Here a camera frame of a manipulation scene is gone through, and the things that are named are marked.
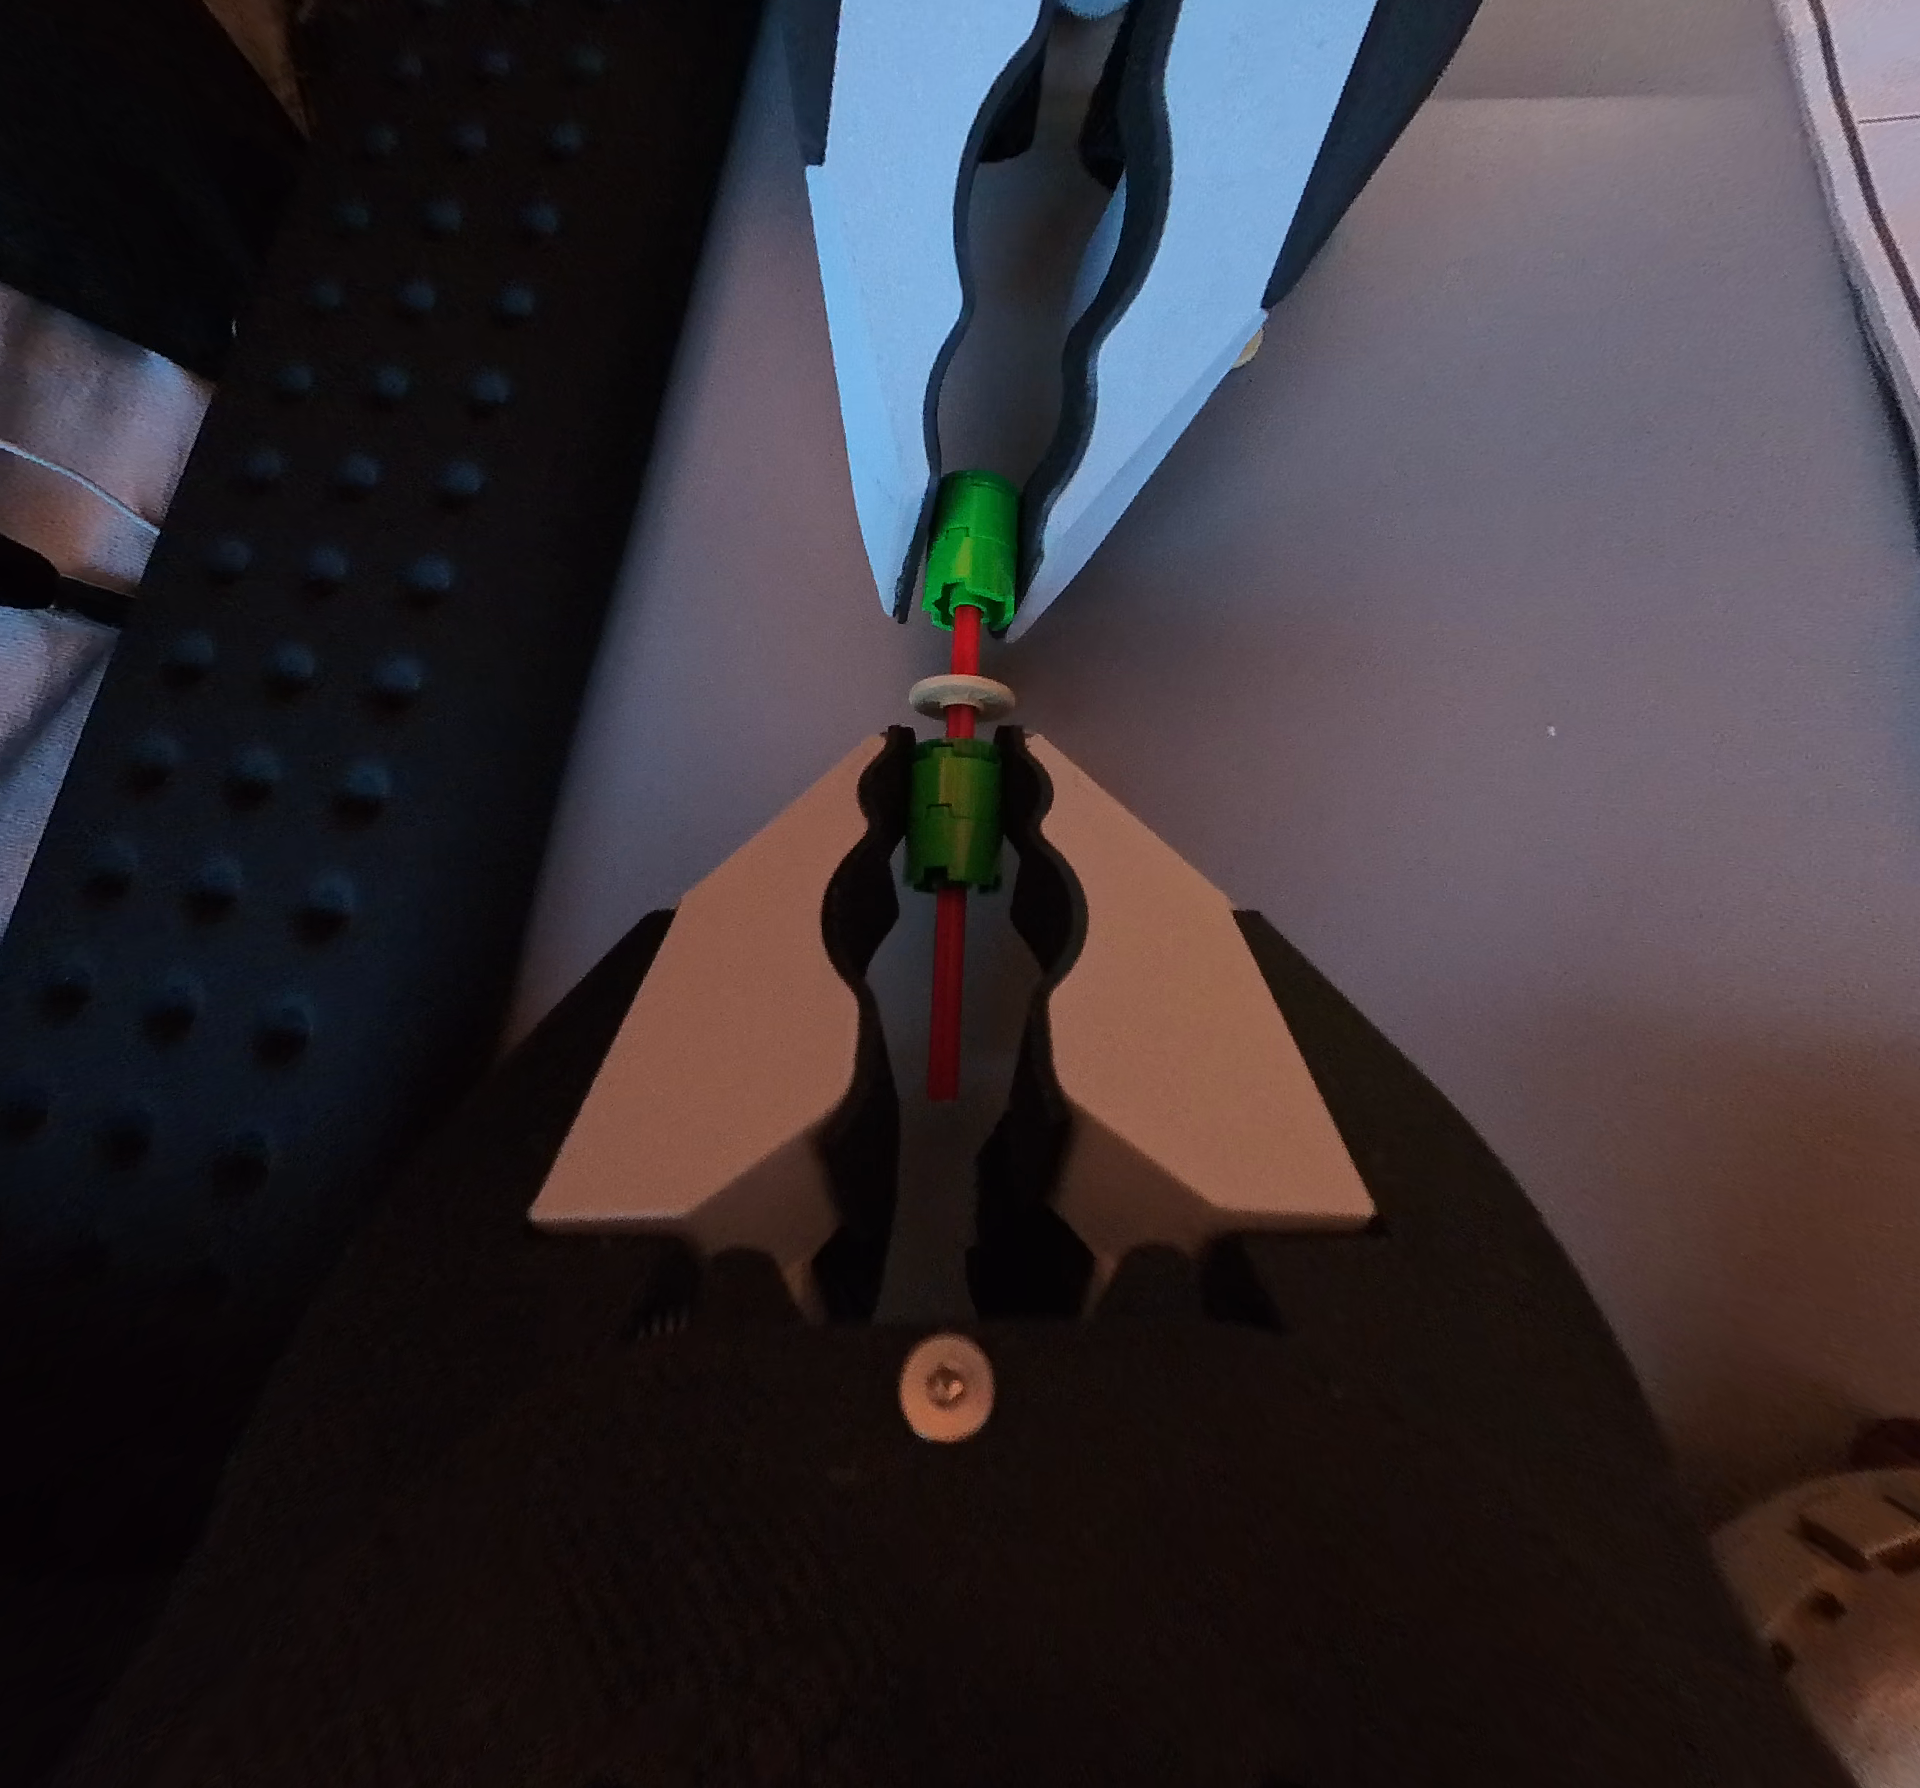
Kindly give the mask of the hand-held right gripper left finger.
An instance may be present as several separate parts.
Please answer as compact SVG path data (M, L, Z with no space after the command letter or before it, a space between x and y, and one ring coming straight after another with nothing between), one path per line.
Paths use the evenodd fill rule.
M874 1320L900 1090L868 968L913 762L904 725L859 743L677 903L530 1224L758 1249L806 1311Z

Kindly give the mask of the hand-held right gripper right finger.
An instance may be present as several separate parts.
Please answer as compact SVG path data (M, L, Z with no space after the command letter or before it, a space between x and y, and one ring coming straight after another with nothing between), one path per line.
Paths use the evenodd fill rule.
M1353 1235L1375 1200L1227 898L1007 725L1014 929L1043 977L979 1153L976 1311L1074 1320L1140 1248Z

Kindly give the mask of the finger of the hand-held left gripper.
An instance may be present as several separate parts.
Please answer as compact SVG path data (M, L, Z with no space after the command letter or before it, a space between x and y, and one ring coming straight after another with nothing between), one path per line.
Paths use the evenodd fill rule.
M1118 79L1115 253L1065 345L1061 429L1021 498L1021 641L1263 327L1380 0L1140 0Z
M1038 101L1061 0L838 0L806 165L851 509L909 618L943 484L943 385L976 310L971 190Z

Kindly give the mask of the red axle rod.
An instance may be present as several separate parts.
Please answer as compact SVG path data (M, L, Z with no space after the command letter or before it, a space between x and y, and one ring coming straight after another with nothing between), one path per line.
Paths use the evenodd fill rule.
M952 674L979 674L979 607L956 607ZM930 1101L957 1098L961 1072L967 887L937 888Z

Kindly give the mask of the green round brick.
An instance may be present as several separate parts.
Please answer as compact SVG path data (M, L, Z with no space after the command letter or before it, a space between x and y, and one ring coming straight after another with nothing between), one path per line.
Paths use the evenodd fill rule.
M989 739L914 743L904 881L913 888L1002 887L1002 753Z
M926 555L926 613L956 631L961 607L993 637L1018 613L1021 492L998 470L956 470L937 489Z

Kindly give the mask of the grey desk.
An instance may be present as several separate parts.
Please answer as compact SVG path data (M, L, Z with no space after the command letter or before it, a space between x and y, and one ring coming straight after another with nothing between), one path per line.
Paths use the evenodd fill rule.
M1007 654L1477 1124L1710 1526L1917 1416L1917 528L1766 0L1486 0ZM943 666L766 15L510 1038Z

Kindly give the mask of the open instruction booklet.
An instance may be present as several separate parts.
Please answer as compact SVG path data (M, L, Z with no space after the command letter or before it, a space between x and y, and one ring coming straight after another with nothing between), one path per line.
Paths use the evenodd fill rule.
M1773 0L1874 360L1920 436L1920 0Z

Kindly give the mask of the black studded mat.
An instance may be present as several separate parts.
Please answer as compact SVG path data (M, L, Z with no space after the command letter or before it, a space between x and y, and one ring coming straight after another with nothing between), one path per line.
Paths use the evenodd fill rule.
M3 938L3 1782L483 1072L762 0L369 0Z

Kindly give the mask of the person's dark jacket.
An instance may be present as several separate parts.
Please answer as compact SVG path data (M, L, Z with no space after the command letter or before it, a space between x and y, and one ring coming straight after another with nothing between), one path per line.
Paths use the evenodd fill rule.
M0 275L222 377L300 168L204 0L0 0Z

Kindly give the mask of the tan round pot model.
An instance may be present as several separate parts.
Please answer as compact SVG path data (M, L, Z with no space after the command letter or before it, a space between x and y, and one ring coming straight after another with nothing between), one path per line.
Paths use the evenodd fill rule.
M1874 1418L1849 1469L1784 1489L1714 1557L1798 1706L1867 1788L1920 1778L1920 1422Z

